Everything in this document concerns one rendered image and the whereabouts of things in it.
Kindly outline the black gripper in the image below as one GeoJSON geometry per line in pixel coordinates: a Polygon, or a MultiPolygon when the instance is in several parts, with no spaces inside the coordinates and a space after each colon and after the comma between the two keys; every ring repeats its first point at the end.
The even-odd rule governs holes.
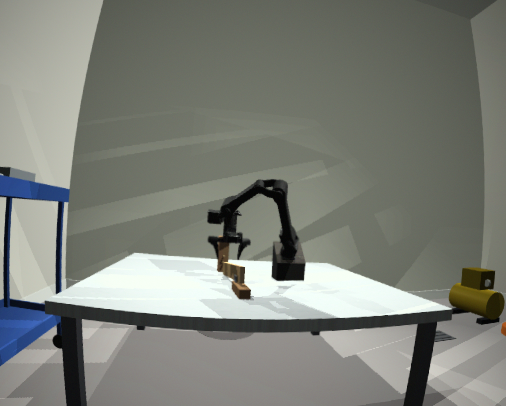
{"type": "MultiPolygon", "coordinates": [[[[224,236],[224,233],[225,233],[226,229],[229,229],[229,232],[233,232],[233,230],[236,230],[236,226],[224,225],[224,227],[223,227],[223,236],[224,236]]],[[[217,244],[217,242],[220,242],[220,243],[227,243],[227,242],[224,241],[223,239],[220,239],[218,237],[212,237],[212,236],[210,236],[208,238],[208,242],[210,242],[212,245],[214,245],[215,250],[216,250],[216,254],[217,254],[217,258],[219,259],[218,244],[217,244]]],[[[242,241],[238,241],[238,243],[240,245],[238,247],[237,260],[239,260],[239,257],[241,255],[242,251],[244,250],[244,248],[247,247],[247,245],[249,245],[249,246],[251,245],[251,240],[248,239],[248,238],[242,238],[242,241]]]]}

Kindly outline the long light wooden rail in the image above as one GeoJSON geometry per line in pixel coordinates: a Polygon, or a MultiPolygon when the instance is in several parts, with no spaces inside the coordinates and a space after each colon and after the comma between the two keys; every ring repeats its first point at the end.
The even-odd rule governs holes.
{"type": "Polygon", "coordinates": [[[223,266],[223,274],[230,277],[232,280],[234,278],[234,275],[237,276],[236,278],[236,282],[238,283],[244,283],[245,282],[245,267],[244,266],[240,266],[240,265],[236,265],[236,264],[232,264],[232,263],[228,263],[228,262],[223,262],[224,263],[224,266],[223,266]]]}

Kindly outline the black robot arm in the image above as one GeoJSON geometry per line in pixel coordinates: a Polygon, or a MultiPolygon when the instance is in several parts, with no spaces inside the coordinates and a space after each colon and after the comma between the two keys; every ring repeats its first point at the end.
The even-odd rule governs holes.
{"type": "MultiPolygon", "coordinates": [[[[287,202],[288,184],[284,180],[268,179],[268,180],[257,180],[255,183],[250,185],[248,188],[240,192],[235,196],[226,198],[220,208],[220,210],[208,210],[207,223],[208,224],[221,224],[224,225],[237,225],[237,215],[242,214],[237,208],[248,201],[257,194],[263,194],[266,197],[273,198],[278,206],[281,230],[279,238],[283,247],[281,248],[281,255],[283,260],[295,260],[295,254],[298,249],[298,237],[295,228],[291,224],[291,218],[289,213],[289,207],[287,202]],[[273,187],[272,190],[267,187],[273,187]],[[236,211],[237,210],[237,211],[236,211]],[[236,212],[235,212],[236,211],[236,212]]],[[[236,233],[236,230],[229,232],[229,229],[225,230],[223,240],[227,243],[235,243],[242,241],[243,233],[236,233]]]]}

